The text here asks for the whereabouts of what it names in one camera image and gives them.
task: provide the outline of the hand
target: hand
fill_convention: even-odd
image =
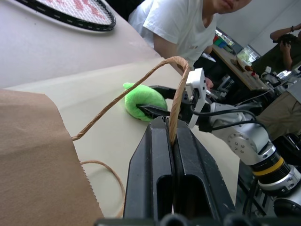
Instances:
[[[293,27],[294,31],[301,30],[301,24],[298,24],[297,26]]]
[[[207,90],[210,91],[210,89],[213,87],[213,82],[209,78],[205,78],[205,80],[206,80]]]
[[[283,44],[283,42],[280,43],[280,50],[281,52],[290,52],[291,51],[291,45],[290,44]]]

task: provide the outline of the black cable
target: black cable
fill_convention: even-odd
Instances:
[[[254,195],[255,195],[255,191],[256,191],[256,187],[257,187],[257,182],[258,179],[255,178],[252,182],[252,185],[250,187],[250,190],[247,194],[244,206],[243,206],[243,214],[246,214],[246,211],[248,212],[248,217],[251,216],[251,210],[252,210],[252,204],[253,204],[253,199],[254,199]]]
[[[193,106],[190,107],[191,111],[193,114],[197,115],[197,116],[201,116],[201,117],[209,117],[209,116],[215,116],[215,115],[221,115],[221,114],[229,114],[229,113],[246,113],[249,114],[250,116],[253,117],[253,119],[256,118],[256,116],[247,110],[239,110],[239,109],[230,109],[230,110],[223,110],[223,111],[219,111],[219,112],[208,112],[208,113],[204,113],[204,112],[196,112],[193,109]]]
[[[214,128],[212,128],[212,130],[219,130],[219,129],[224,129],[224,128],[228,128],[231,126],[238,126],[238,125],[244,125],[244,124],[258,124],[258,125],[261,125],[265,130],[267,130],[265,128],[265,126],[259,121],[240,121],[240,122],[236,122],[236,123],[233,123],[230,125],[214,127]]]

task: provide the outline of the paper bag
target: paper bag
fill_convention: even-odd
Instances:
[[[42,94],[0,91],[0,225],[92,226],[98,218],[55,104]]]

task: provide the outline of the table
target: table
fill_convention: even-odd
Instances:
[[[162,58],[156,58],[119,65],[9,89],[45,93],[56,104],[68,132],[74,136],[123,91],[124,82],[136,82],[161,60]],[[158,69],[144,84],[176,88],[180,79],[177,71],[166,65]],[[170,110],[171,102],[168,102],[168,107]],[[74,142],[78,157],[81,161],[105,162],[117,172],[126,186],[129,160],[147,125],[148,123],[131,117],[125,111],[124,102],[120,101],[82,139]],[[211,133],[200,132],[197,127],[192,131],[215,158],[235,203],[239,158],[226,143]],[[117,181],[101,166],[89,164],[84,169],[105,217],[115,216],[122,204]]]
[[[261,80],[253,78],[248,72],[241,72],[231,62],[231,60],[236,60],[236,56],[223,48],[213,45],[211,55],[236,83],[226,96],[228,104],[236,104],[240,99],[256,96],[269,90],[269,87]]]
[[[1,0],[0,88],[160,57],[115,16],[113,31],[91,33]]]

